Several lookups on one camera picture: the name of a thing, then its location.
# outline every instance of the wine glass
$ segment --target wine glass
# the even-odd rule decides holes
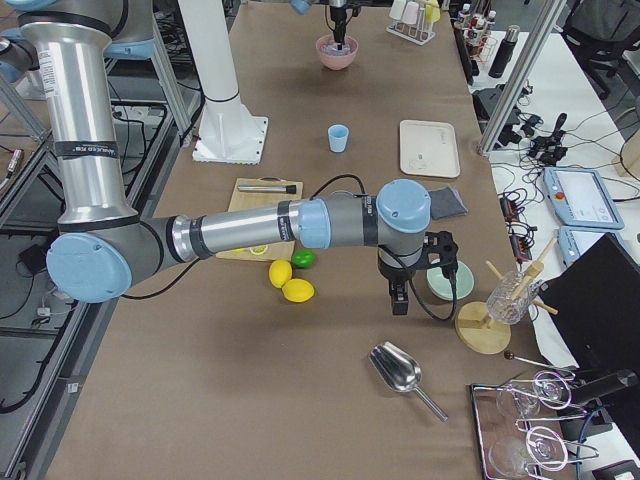
[[[553,410],[562,410],[570,403],[569,384],[550,370],[536,373],[532,380],[510,380],[502,386],[496,397],[498,411],[516,420],[536,420],[541,404]]]
[[[524,438],[503,437],[489,449],[489,463],[505,478],[532,477],[546,480],[536,467],[557,472],[568,463],[562,438],[547,427],[533,427]]]

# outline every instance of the pink dish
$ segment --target pink dish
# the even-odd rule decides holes
[[[351,49],[351,52],[347,55],[329,55],[322,50],[323,47],[331,45],[332,43],[334,43],[333,35],[325,35],[316,41],[316,52],[318,52],[320,61],[325,67],[331,70],[342,70],[343,68],[347,68],[356,58],[356,54],[358,53],[358,42],[355,38],[350,37],[349,35],[345,37],[345,43]]]

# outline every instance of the green lime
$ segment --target green lime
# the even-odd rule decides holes
[[[309,268],[316,261],[316,254],[308,248],[301,248],[291,257],[291,263],[297,268]]]

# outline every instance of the bottle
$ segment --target bottle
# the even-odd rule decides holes
[[[467,41],[467,43],[470,49],[469,54],[472,57],[478,56],[480,54],[484,28],[484,18],[479,18],[473,28],[469,29],[469,40]]]
[[[504,73],[509,60],[511,60],[511,55],[513,54],[513,49],[518,43],[518,34],[520,33],[520,27],[518,25],[510,25],[507,28],[507,34],[500,42],[500,47],[498,48],[498,52],[496,53],[496,58],[493,59],[493,63],[491,64],[491,68],[489,69],[489,76],[492,78],[500,78]]]
[[[466,28],[467,27],[467,20],[469,19],[469,11],[471,10],[471,4],[470,3],[465,3],[462,6],[462,9],[458,12],[458,18],[456,20],[456,27],[457,28]]]
[[[485,32],[485,35],[489,35],[491,33],[491,30],[493,30],[493,26],[495,24],[496,24],[496,11],[491,10],[487,15],[487,31]]]

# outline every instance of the light blue cup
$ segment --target light blue cup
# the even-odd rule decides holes
[[[349,139],[349,129],[345,125],[331,125],[327,131],[329,134],[329,148],[332,152],[344,152]]]

